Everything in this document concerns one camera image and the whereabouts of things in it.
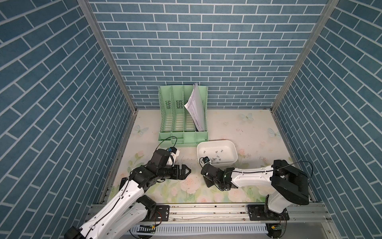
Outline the white plastic storage box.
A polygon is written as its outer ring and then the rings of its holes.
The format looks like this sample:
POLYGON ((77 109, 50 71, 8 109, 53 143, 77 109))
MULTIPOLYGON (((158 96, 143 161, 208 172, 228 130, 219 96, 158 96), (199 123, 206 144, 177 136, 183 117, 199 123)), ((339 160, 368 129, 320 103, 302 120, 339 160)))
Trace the white plastic storage box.
POLYGON ((236 163, 238 154, 235 144, 229 140, 201 142, 197 146, 198 158, 208 157, 216 167, 228 167, 236 163))

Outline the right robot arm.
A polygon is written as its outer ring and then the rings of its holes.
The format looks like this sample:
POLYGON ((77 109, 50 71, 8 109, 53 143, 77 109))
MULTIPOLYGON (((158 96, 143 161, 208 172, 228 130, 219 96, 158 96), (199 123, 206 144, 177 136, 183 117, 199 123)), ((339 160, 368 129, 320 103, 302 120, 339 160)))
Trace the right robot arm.
POLYGON ((208 188, 215 186, 230 191, 246 186, 271 186, 275 191, 268 194, 264 205, 248 206, 251 221, 289 220, 286 208, 291 204, 309 204, 309 177, 285 160, 257 169, 227 168, 213 166, 208 157, 200 159, 201 175, 208 188))

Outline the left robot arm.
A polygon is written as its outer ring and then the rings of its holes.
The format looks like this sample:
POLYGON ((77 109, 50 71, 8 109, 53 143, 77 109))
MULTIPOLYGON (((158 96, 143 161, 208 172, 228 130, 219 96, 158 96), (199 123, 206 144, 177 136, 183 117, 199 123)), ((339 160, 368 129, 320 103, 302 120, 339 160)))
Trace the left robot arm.
POLYGON ((156 202, 145 193, 160 180, 185 180, 191 169, 177 165, 180 152, 175 147, 157 149, 144 165, 132 170, 118 193, 79 228, 72 226, 66 239, 119 239, 137 223, 151 219, 156 202))

